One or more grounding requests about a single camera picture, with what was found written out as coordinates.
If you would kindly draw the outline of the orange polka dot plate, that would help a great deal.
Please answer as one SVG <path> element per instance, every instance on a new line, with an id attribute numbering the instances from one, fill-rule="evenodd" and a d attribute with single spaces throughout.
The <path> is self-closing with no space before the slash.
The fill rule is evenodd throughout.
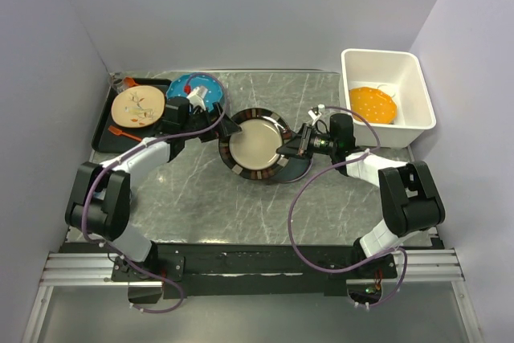
<path id="1" fill-rule="evenodd" d="M 349 91 L 350 109 L 358 121 L 389 125 L 397 116 L 398 107 L 392 97 L 377 88 L 361 87 Z"/>

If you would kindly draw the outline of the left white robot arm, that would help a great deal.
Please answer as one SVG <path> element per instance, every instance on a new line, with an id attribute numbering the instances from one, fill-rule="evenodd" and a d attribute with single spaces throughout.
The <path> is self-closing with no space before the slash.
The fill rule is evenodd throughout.
<path id="1" fill-rule="evenodd" d="M 219 102 L 209 111 L 185 97 L 168 99 L 157 127 L 159 137 L 145 137 L 118 157 L 83 163 L 65 212 L 68 226 L 88 242 L 106 243 L 132 260 L 131 271 L 142 280 L 158 273 L 160 261 L 153 242 L 129 224 L 133 191 L 151 171 L 171 162 L 186 141 L 225 140 L 241 132 Z"/>

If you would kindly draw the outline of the aluminium rail frame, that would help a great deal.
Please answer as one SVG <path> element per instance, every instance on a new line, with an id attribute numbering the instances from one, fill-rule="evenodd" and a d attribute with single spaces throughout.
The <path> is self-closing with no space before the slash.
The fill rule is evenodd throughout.
<path id="1" fill-rule="evenodd" d="M 397 269 L 399 275 L 404 274 L 403 282 L 412 283 L 450 283 L 455 298 L 456 319 L 459 322 L 460 334 L 464 342 L 472 342 L 474 337 L 481 342 L 480 331 L 473 325 L 462 311 L 467 307 L 467 289 L 458 257 L 453 250 L 408 250 L 407 257 L 400 251 L 393 252 L 394 261 L 390 267 Z M 115 264 L 106 253 L 51 253 L 43 268 L 39 280 L 39 290 L 23 334 L 23 342 L 39 340 L 45 320 L 48 301 L 57 287 L 99 287 L 122 286 L 134 289 L 161 288 L 161 282 L 139 279 L 115 281 L 112 273 Z"/>

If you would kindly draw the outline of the brown rimmed beige plate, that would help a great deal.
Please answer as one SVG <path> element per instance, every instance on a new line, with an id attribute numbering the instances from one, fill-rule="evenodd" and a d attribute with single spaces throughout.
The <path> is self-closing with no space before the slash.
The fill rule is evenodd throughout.
<path id="1" fill-rule="evenodd" d="M 292 139 L 293 131 L 276 112 L 247 108 L 232 116 L 240 131 L 218 142 L 220 157 L 234 174 L 247 180 L 277 179 L 288 164 L 277 149 Z"/>

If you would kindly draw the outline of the black serving tray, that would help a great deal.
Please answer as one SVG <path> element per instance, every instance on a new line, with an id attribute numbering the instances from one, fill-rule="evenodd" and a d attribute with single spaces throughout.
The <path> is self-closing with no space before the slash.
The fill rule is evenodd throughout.
<path id="1" fill-rule="evenodd" d="M 111 107 L 112 102 L 117 97 L 117 93 L 115 90 L 110 90 L 104 104 L 102 113 L 100 114 L 100 118 L 98 120 L 98 124 L 96 126 L 95 133 L 92 137 L 92 148 L 96 152 L 100 153 L 123 153 L 130 148 L 132 148 L 136 141 L 126 137 L 126 136 L 117 136 L 111 133 L 108 128 L 112 125 L 124 132 L 127 132 L 130 135 L 133 135 L 138 138 L 143 137 L 152 137 L 157 134 L 157 126 L 152 124 L 147 127 L 138 126 L 134 129 L 122 128 L 118 124 L 116 124 L 112 118 Z"/>

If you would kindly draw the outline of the orange plastic spoon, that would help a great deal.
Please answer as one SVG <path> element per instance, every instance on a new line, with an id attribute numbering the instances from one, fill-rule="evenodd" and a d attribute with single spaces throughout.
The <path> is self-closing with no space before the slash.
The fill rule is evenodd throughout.
<path id="1" fill-rule="evenodd" d="M 125 77 L 122 79 L 122 90 L 126 90 L 129 88 L 133 88 L 138 86 L 139 83 L 134 80 L 134 78 L 131 77 Z"/>

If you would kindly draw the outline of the orange plastic fork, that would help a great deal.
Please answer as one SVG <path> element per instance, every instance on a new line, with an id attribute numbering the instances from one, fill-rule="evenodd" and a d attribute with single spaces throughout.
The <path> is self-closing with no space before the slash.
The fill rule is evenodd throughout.
<path id="1" fill-rule="evenodd" d="M 127 138 L 130 138 L 130 139 L 134 140 L 134 141 L 141 141 L 141 139 L 139 137 L 134 136 L 134 135 L 132 135 L 130 133 L 127 133 L 127 132 L 123 131 L 122 129 L 117 128 L 117 127 L 115 127 L 113 125 L 110 125 L 108 127 L 108 131 L 111 134 L 113 134 L 115 136 L 118 136 L 118 137 L 127 137 Z"/>

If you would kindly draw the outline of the floral beige plate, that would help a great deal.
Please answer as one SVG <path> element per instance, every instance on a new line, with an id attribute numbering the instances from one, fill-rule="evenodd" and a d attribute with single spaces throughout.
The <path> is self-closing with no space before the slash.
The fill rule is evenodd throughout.
<path id="1" fill-rule="evenodd" d="M 112 102 L 111 115 L 123 128 L 144 128 L 156 123 L 165 110 L 165 95 L 149 85 L 135 86 L 120 93 Z"/>

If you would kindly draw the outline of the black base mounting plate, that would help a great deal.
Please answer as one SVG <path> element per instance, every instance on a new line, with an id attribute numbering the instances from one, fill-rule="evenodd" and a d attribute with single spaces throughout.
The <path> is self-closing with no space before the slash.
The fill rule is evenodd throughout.
<path id="1" fill-rule="evenodd" d="M 148 269 L 179 284 L 187 296 L 346 296 L 347 280 L 375 281 L 398 275 L 392 255 L 343 272 L 357 262 L 350 246 L 306 245 L 300 251 L 324 270 L 309 267 L 288 245 L 191 243 L 158 245 Z"/>

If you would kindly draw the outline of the clear glass cup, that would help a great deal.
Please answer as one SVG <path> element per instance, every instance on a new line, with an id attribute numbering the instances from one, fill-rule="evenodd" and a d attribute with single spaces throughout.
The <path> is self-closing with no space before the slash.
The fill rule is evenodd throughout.
<path id="1" fill-rule="evenodd" d="M 108 79 L 109 86 L 116 93 L 121 93 L 126 89 L 124 77 L 117 74 L 110 75 Z"/>

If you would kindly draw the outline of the blue polka dot plate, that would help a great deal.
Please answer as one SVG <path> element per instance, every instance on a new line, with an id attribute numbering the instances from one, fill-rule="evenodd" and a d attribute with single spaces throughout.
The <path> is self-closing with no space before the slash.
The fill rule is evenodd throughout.
<path id="1" fill-rule="evenodd" d="M 208 111 L 213 110 L 214 102 L 219 102 L 222 106 L 226 104 L 226 92 L 221 82 L 213 75 L 204 72 L 185 74 L 174 80 L 166 92 L 166 98 L 187 97 L 198 86 L 205 86 L 208 89 L 205 97 Z"/>

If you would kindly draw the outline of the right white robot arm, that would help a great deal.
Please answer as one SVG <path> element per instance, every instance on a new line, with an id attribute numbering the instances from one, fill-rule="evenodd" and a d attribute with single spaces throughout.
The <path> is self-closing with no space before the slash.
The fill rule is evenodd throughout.
<path id="1" fill-rule="evenodd" d="M 380 266 L 377 255 L 400 247 L 409 237 L 442 223 L 446 213 L 428 165 L 423 161 L 395 161 L 356 145 L 353 119 L 344 113 L 330 116 L 327 133 L 304 124 L 277 149 L 279 155 L 310 160 L 330 157 L 340 174 L 378 188 L 381 221 L 353 244 L 351 266 L 360 277 L 370 277 Z"/>

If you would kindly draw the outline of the dark blue floral plate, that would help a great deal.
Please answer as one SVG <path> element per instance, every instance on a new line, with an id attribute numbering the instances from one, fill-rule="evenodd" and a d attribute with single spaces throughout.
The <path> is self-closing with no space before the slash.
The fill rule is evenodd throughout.
<path id="1" fill-rule="evenodd" d="M 307 150 L 307 157 L 285 157 L 279 155 L 272 165 L 272 182 L 289 183 L 300 180 L 312 166 L 313 152 Z"/>

